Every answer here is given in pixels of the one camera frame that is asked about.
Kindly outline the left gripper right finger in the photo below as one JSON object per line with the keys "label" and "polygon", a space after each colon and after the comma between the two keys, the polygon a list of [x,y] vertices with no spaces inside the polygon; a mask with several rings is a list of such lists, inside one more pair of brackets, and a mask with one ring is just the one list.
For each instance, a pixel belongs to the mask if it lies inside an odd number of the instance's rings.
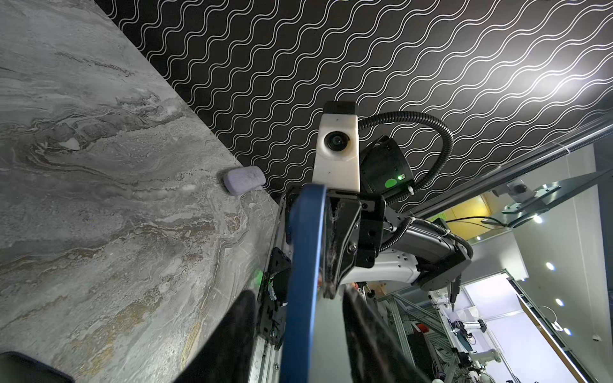
{"label": "left gripper right finger", "polygon": [[390,330],[354,288],[343,293],[343,320],[354,382],[427,382]]}

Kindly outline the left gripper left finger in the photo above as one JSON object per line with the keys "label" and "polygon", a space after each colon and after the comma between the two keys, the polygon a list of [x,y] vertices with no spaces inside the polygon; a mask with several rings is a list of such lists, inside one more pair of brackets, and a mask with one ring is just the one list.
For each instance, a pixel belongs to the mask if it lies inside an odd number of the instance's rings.
{"label": "left gripper left finger", "polygon": [[242,291],[177,382],[247,382],[255,338],[256,297]]}

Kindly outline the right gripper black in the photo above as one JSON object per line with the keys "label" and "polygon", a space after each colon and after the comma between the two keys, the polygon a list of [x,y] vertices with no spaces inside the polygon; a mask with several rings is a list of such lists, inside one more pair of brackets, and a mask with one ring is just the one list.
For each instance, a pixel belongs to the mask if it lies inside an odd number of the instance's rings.
{"label": "right gripper black", "polygon": [[[302,188],[284,195],[284,239],[292,244],[292,211]],[[324,210],[322,296],[336,296],[353,267],[372,268],[382,245],[386,202],[380,195],[331,190]]]}

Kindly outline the blue phone black screen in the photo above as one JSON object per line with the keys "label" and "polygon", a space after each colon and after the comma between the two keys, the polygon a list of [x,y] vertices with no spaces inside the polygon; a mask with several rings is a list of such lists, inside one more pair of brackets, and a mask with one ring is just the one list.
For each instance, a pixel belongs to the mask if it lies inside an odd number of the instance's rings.
{"label": "blue phone black screen", "polygon": [[279,380],[307,382],[311,368],[327,188],[307,184],[292,211],[292,271]]}

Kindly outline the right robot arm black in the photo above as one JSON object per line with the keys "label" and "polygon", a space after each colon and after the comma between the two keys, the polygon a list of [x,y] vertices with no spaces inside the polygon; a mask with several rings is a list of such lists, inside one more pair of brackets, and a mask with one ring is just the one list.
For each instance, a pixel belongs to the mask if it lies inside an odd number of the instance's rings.
{"label": "right robot arm black", "polygon": [[[359,132],[398,122],[428,126],[442,139],[433,167],[419,180],[396,141],[382,136],[364,150]],[[325,186],[324,207],[314,206],[302,194],[290,193],[287,208],[300,202],[322,223],[320,275],[331,295],[342,283],[391,280],[382,255],[392,248],[415,258],[409,282],[424,291],[457,286],[472,262],[473,249],[453,234],[445,221],[432,223],[412,215],[399,215],[391,204],[428,186],[442,170],[453,150],[447,125],[427,113],[396,111],[360,119],[353,102],[328,102],[319,125],[314,184]]]}

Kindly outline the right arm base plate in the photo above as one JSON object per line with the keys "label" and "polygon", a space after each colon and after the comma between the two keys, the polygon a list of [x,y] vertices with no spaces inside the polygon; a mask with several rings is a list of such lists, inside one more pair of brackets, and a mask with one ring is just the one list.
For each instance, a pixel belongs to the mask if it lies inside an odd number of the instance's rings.
{"label": "right arm base plate", "polygon": [[291,259],[273,247],[260,284],[257,334],[279,350],[284,342]]}

